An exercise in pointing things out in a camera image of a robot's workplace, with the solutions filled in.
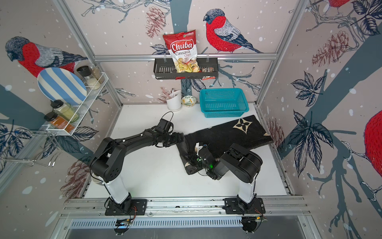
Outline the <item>black pillowcase with cream flowers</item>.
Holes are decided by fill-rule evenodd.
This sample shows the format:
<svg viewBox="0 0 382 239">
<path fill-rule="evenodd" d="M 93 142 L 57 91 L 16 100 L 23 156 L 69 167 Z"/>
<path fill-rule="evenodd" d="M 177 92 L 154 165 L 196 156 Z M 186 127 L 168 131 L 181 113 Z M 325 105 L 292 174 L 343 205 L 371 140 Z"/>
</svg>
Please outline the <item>black pillowcase with cream flowers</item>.
<svg viewBox="0 0 382 239">
<path fill-rule="evenodd" d="M 197 163 L 197 144 L 206 144 L 212 156 L 217 159 L 233 143 L 251 150 L 273 142 L 255 115 L 251 115 L 186 134 L 177 148 L 186 173 L 192 175 L 202 169 L 202 165 Z"/>
</svg>

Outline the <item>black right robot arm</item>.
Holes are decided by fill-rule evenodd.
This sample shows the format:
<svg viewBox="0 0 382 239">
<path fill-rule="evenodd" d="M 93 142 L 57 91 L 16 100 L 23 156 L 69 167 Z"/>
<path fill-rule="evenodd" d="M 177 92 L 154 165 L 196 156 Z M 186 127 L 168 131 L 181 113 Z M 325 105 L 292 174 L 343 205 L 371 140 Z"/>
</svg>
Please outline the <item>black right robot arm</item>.
<svg viewBox="0 0 382 239">
<path fill-rule="evenodd" d="M 256 153 L 234 143 L 216 160 L 206 144 L 195 146 L 197 162 L 202 164 L 207 176 L 219 180 L 226 172 L 232 172 L 239 180 L 238 204 L 249 208 L 256 197 L 255 184 L 263 161 Z"/>
</svg>

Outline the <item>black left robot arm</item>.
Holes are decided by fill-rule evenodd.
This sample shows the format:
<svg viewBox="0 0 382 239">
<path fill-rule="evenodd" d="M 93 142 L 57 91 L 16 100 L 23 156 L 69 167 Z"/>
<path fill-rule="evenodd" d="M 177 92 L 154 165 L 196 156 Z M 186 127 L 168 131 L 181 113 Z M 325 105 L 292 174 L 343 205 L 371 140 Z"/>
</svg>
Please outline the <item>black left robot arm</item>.
<svg viewBox="0 0 382 239">
<path fill-rule="evenodd" d="M 131 198 L 119 176 L 125 157 L 144 147 L 158 144 L 162 144 L 162 147 L 170 147 L 183 141 L 183 133 L 160 132 L 152 128 L 126 138 L 107 137 L 96 150 L 94 159 L 90 163 L 90 170 L 97 179 L 103 182 L 113 203 L 121 206 Z"/>
</svg>

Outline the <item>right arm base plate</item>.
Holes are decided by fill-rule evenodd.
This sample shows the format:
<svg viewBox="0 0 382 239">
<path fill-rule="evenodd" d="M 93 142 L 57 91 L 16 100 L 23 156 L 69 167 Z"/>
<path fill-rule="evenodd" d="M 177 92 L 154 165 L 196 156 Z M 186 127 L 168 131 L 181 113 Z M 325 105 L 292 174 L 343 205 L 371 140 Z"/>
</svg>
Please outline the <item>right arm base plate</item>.
<svg viewBox="0 0 382 239">
<path fill-rule="evenodd" d="M 226 214 L 265 214 L 265 206 L 262 198 L 254 197 L 251 202 L 246 203 L 237 196 L 236 198 L 225 198 L 222 207 Z"/>
</svg>

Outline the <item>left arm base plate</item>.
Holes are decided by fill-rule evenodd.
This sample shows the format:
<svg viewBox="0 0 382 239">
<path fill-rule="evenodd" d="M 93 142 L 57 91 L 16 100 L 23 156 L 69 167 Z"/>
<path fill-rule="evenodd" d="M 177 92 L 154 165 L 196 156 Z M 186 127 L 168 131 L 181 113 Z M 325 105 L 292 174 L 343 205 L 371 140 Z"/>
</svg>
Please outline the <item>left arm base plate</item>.
<svg viewBox="0 0 382 239">
<path fill-rule="evenodd" d="M 143 216 L 147 208 L 147 199 L 132 199 L 129 194 L 127 198 L 118 204 L 110 196 L 105 201 L 106 216 Z"/>
</svg>

